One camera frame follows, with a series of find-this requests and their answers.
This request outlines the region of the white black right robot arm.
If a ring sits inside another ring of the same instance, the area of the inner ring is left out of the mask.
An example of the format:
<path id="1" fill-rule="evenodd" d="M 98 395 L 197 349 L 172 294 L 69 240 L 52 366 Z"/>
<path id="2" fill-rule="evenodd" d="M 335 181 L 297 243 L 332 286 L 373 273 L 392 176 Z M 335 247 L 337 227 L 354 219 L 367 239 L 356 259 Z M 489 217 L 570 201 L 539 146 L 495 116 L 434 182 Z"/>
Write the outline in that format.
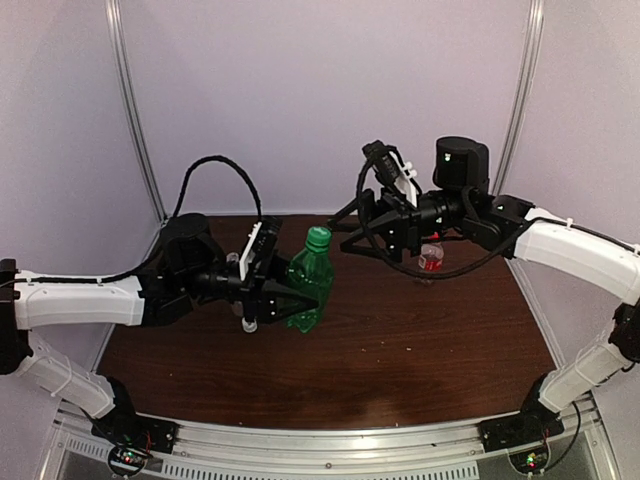
<path id="1" fill-rule="evenodd" d="M 639 361 L 639 248 L 562 219 L 535 204 L 489 192 L 489 149 L 466 137 L 435 143 L 434 190 L 424 192 L 410 163 L 396 147 L 379 140 L 362 149 L 365 164 L 354 199 L 326 225 L 310 229 L 312 252 L 325 250 L 335 232 L 346 239 L 345 253 L 379 258 L 398 272 L 445 280 L 470 273 L 497 256 L 554 268 L 620 299 L 614 326 L 568 365 L 543 375 L 531 388 L 512 430 L 519 440 L 535 440 L 579 396 L 627 371 Z M 424 272 L 402 264 L 405 252 L 459 239 L 484 250 L 485 257 L 450 272 Z"/>

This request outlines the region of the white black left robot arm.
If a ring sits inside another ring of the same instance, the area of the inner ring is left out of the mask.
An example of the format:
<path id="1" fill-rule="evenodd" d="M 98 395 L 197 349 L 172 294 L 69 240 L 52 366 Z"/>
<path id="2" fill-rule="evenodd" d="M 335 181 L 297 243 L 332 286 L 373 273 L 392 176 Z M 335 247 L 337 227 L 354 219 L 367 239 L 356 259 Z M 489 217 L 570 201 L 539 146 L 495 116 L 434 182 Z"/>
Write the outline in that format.
<path id="1" fill-rule="evenodd" d="M 287 285 L 289 262 L 278 254 L 280 220 L 263 218 L 233 260 L 214 240 L 198 213 L 170 219 L 149 260 L 110 277 L 45 276 L 1 262 L 1 372 L 29 376 L 103 421 L 123 444 L 144 433 L 126 388 L 91 373 L 37 339 L 34 328 L 51 325 L 171 325 L 196 305 L 224 300 L 242 306 L 242 327 L 252 332 L 318 307 L 311 295 Z"/>

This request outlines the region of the clear plastic bottle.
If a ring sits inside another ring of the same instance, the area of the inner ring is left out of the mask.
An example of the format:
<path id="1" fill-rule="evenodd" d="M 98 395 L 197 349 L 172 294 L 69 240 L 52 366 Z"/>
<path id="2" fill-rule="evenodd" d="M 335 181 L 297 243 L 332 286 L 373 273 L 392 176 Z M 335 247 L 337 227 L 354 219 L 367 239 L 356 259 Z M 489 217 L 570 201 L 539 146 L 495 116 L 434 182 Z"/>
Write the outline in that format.
<path id="1" fill-rule="evenodd" d="M 230 252 L 226 255 L 226 266 L 229 272 L 239 274 L 240 254 Z"/>

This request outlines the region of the green plastic bottle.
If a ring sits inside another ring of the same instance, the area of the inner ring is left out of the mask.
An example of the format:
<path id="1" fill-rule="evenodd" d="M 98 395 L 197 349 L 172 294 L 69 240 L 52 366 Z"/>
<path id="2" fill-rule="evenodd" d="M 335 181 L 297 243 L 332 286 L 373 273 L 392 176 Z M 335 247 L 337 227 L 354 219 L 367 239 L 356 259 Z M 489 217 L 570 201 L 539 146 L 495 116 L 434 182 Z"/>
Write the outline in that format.
<path id="1" fill-rule="evenodd" d="M 313 226 L 306 236 L 304 248 L 298 252 L 287 272 L 290 288 L 313 297 L 318 306 L 290 317 L 288 327 L 296 327 L 301 333 L 309 333 L 323 318 L 324 310 L 334 281 L 334 268 L 329 258 L 331 231 Z"/>

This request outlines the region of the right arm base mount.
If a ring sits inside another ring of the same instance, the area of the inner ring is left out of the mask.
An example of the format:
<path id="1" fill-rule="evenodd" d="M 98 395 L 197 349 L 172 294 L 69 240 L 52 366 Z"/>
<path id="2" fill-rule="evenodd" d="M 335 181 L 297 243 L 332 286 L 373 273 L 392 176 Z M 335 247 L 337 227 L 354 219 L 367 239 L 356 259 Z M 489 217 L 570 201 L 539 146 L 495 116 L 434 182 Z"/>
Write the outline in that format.
<path id="1" fill-rule="evenodd" d="M 484 451 L 508 450 L 511 466 L 522 475 L 542 474 L 551 466 L 549 439 L 564 432 L 560 414 L 540 403 L 544 379 L 545 375 L 534 382 L 517 413 L 478 425 Z"/>

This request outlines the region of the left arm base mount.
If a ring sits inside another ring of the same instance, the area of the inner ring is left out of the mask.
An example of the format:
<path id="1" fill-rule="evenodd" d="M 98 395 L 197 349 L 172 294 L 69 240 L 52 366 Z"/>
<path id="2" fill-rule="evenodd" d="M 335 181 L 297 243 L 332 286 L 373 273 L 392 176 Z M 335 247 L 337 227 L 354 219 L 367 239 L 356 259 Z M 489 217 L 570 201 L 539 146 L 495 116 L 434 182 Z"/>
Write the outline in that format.
<path id="1" fill-rule="evenodd" d="M 113 377 L 107 381 L 114 393 L 114 408 L 100 418 L 84 414 L 92 424 L 91 433 L 112 445 L 107 456 L 111 472 L 130 479 L 145 468 L 154 452 L 173 452 L 178 424 L 138 414 L 124 384 Z"/>

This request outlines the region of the white flip bottle cap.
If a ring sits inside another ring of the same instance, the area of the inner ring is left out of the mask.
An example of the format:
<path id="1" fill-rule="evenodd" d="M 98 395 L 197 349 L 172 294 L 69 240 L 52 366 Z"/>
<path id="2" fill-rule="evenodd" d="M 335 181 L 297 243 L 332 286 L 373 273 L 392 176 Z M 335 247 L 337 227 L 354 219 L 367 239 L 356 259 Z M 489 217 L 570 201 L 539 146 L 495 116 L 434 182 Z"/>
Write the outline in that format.
<path id="1" fill-rule="evenodd" d="M 252 334 L 258 330 L 258 322 L 256 320 L 241 319 L 241 326 L 245 333 Z"/>

